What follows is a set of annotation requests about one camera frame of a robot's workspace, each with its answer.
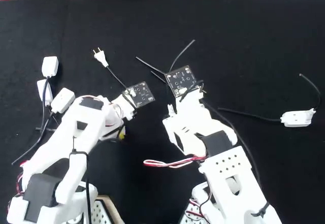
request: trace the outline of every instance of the perforated plate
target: perforated plate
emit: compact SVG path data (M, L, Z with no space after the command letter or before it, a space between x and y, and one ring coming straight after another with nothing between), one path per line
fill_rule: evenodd
M155 101L153 94L151 93L146 82L138 83L134 86L127 88L130 91L132 99L137 108L145 106Z
M96 200L91 210L92 224L113 224L102 202Z
M165 77L176 98L184 94L184 92L197 81L189 66L173 70L165 74Z
M200 213L199 207L195 206L195 205L192 205L191 203L188 204L188 206L186 207L186 210L193 211L193 212L195 212L197 214ZM185 215L185 211L184 211L184 214L183 214L182 219L180 220L179 224L192 224L192 223L195 223L195 224L207 224L207 222L204 220L204 218L201 218L201 217L198 217L196 215L189 214L189 213L187 213Z

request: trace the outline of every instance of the black tablecloth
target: black tablecloth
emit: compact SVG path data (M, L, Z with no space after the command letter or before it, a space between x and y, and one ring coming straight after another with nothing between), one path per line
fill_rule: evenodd
M126 223L176 223L191 189L204 181L197 166L146 168L147 158L172 161L165 86L134 57L167 71L190 65L204 79L207 100L267 117L307 110L316 102L303 73L325 90L325 0L39 0L0 2L1 217L15 193L10 162L37 138L41 102L36 81L44 56L57 55L51 85L109 99L122 88L97 61L102 48L127 84L147 81L156 97L127 124L128 139L90 155L90 178L111 196ZM227 114L258 164L264 194L283 223L323 223L325 112L309 127L291 129Z

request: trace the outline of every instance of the red wire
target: red wire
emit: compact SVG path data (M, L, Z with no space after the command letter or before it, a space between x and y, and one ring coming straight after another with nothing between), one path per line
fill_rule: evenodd
M196 213L196 212L194 212L194 211L190 211L190 210L186 210L186 213L188 213L188 214L192 214L192 215L195 215L195 216L198 216L198 217L203 217L201 214Z

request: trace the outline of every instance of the power plug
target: power plug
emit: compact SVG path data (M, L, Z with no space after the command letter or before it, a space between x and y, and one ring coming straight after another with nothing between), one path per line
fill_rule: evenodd
M43 101L43 89L44 89L45 81L46 79L37 81L37 88L39 90L41 101ZM53 101L52 90L50 84L48 83L45 91L45 106L49 106L52 101Z
M311 124L311 119L316 113L314 108L308 111L288 111L281 116L281 122L286 127L301 127Z
M61 89L51 103L53 113L63 113L72 104L76 96L71 90L67 88Z
M51 78L56 75L59 61L56 56L46 56L43 59L42 73L46 78Z

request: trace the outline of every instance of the wire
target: wire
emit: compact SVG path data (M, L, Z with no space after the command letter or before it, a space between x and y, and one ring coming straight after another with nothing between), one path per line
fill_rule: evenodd
M247 112L235 111L235 110L227 109L227 108L223 108L223 107L218 107L217 109L219 111L226 111L226 112L231 112L231 113L235 113L235 114L239 114L239 115L254 117L254 118L257 118L257 119L260 119L260 120L264 120L264 121L272 121L272 122L281 121L281 119L267 118L267 117L258 116L258 115L250 114L250 113L247 113Z
M155 72L153 72L153 71L150 71L156 78L158 78L161 82L163 82L163 83L166 83L166 81L163 79L163 78L161 78L157 73L155 73Z
M16 164L18 161L20 161L22 158L24 158L28 153L30 153L40 142L41 142L41 140L42 140L42 138L43 138L43 135L44 135L44 132L45 132L45 129L46 129L46 127L47 127L47 124L49 123L49 120L50 120L50 118L52 117L52 114L53 114L53 112L51 112L51 114L50 114L50 116L49 116L49 118L46 120L46 122L45 122L45 124L44 124L44 127L43 127L43 129L41 129L41 132L40 132L40 136L39 136L39 138L37 139L37 141L36 141L36 143L35 144L33 144L24 154L22 154L20 157L18 157L17 159L15 159L12 163L11 163L11 165L14 165L14 164Z
M146 63L144 60L138 58L137 56L136 56L136 59L137 59L138 61L142 62L144 65L150 67L151 69L154 69L155 71L157 71L157 72L159 72L159 73L165 75L165 73L164 73L162 70L159 70L158 68L155 68L154 66L150 65L149 63Z
M194 211L190 211L190 210L186 210L185 213L192 214L192 215L195 215L195 216L198 216L198 217L203 217L201 214L196 213Z
M199 80L199 81L196 81L194 84L192 84L185 92L184 94L182 94L181 96L181 99L179 100L179 102L182 102L183 99L188 95L188 93L190 93L192 90L195 89L196 86L200 85L201 84L201 87L200 87L200 93L202 92L202 89L204 87L204 81L203 80Z
M310 81L305 75L303 74L299 74L300 77L304 78L317 92L317 96L318 96L318 103L317 105L314 107L315 110L317 110L320 105L321 105L321 93L319 91L319 89L317 88L317 86L312 82ZM243 115L243 116L249 116L249 117L254 117L254 118L257 118L257 119L260 119L260 120L264 120L264 121L270 121L270 122L280 122L281 119L275 119L275 118L267 118L267 117L263 117L263 116L259 116L259 115L254 115L254 114L250 114L250 113L247 113L247 112L242 112L242 111L236 111L236 110L233 110L233 109L228 109L228 108L223 108L223 107L218 107L217 108L219 111L226 111L226 112L231 112L231 113L234 113L234 114L239 114L239 115Z
M188 200L192 205L195 205L195 206L200 206L195 200L193 200L193 199L189 199Z
M43 115L42 115L42 123L41 123L41 131L43 130L44 124L45 124L45 98L46 98L46 87L49 83L50 77L47 77L44 83L43 87L43 94L42 94L42 106L43 106Z
M110 73L113 75L113 77L127 90L127 87L124 83L122 83L121 80L119 80L119 78L113 73L113 71L110 69L109 66L106 67L108 71L110 71Z
M210 199L211 199L211 197L212 197L212 191L211 191L210 186L209 186L209 190L210 190L210 193L209 193L209 196L208 196L207 200L204 201L204 202L203 202L202 204L200 204L200 206L199 206L200 214L201 214L201 216L204 218L204 220L207 222L207 224L210 224L210 222L205 218L204 214L202 213L202 206L203 206L205 203L207 203L208 201L210 201Z
M318 103L317 103L317 105L315 106L315 110L317 110L319 107L320 107L320 105L321 105L321 93L320 93L320 91L319 91L319 89L317 88L317 86L312 82L312 81L310 81L305 75L303 75L303 74L299 74L299 76L300 77L302 77L302 78L304 78L315 90L316 90L316 92L317 92L317 95L318 95Z
M178 56L175 58L175 60L173 61L171 67L169 68L169 72L171 72L171 70L173 69L175 63L177 62L178 58L195 42L195 40L192 40L179 54Z
M203 161L205 159L206 159L206 157L194 156L194 157L182 159L180 161L171 162L171 163L160 162L160 161L156 161L154 159L146 159L143 161L143 164L147 167L181 168L181 167L191 164L194 161Z
M225 118L223 115L221 115L216 109L214 109L212 106L210 106L207 102L203 101L202 100L202 103L203 105L205 105L206 107L209 107L211 111L213 111L215 114L217 114L223 121L225 121L226 123L228 123L228 125L234 130L234 132L236 133L237 137L240 139L240 141L242 142L243 146L245 147L246 149L246 152L250 158L250 161L252 163L252 166L253 166L253 169L255 171L255 177L256 177L256 180L259 184L260 187L261 186L261 181L260 181L260 178L259 178L259 172L258 172L258 169L257 169L257 165L256 165L256 162L253 158L253 155L252 153L250 152L250 149L249 147L247 146L247 144L245 143L245 141L243 140L243 138L240 136L240 134L238 133L238 131L236 130L236 128L234 127L234 125L227 119Z
M71 154L83 154L86 156L86 197L87 197L87 212L88 212L88 223L91 224L91 209L90 209L90 194L89 194L89 173L88 173L88 163L89 163L89 155L83 151L77 151L75 148L72 149Z

